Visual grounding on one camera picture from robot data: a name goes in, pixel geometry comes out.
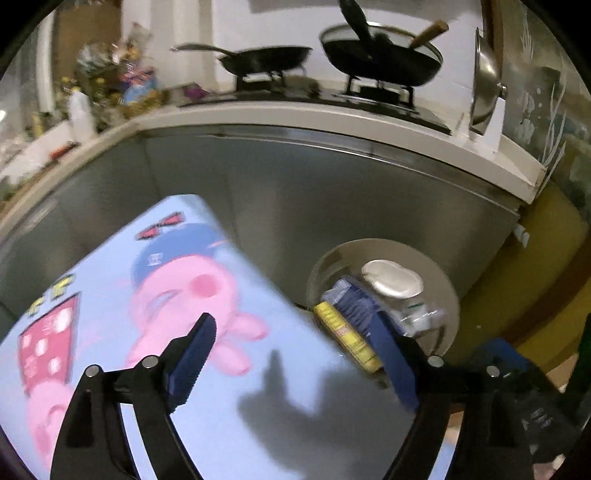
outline countertop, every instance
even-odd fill
[[[452,119],[444,118],[453,130]],[[0,220],[0,238],[75,171],[102,152],[138,132],[188,125],[276,125],[349,135],[414,151],[460,168],[531,203],[544,177],[544,167],[506,137],[496,154],[457,135],[394,118],[330,105],[295,102],[228,102],[189,108],[166,106],[108,130],[66,154],[60,165],[43,175],[26,194],[9,206]]]

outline wok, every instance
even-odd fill
[[[348,24],[336,25],[320,34],[320,42],[329,62],[352,77],[364,77],[418,87],[431,80],[443,64],[443,56],[431,43],[415,49],[408,45],[416,35],[396,27],[368,22],[372,37],[388,37],[387,61],[383,55],[372,55]]]
[[[223,67],[238,77],[255,73],[271,73],[293,70],[306,60],[310,47],[280,46],[252,48],[249,50],[229,51],[203,43],[185,43],[173,47],[173,51],[218,51]]]

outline bottle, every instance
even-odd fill
[[[79,87],[72,88],[72,94],[68,99],[68,114],[75,141],[84,144],[96,136],[90,100],[80,91]]]

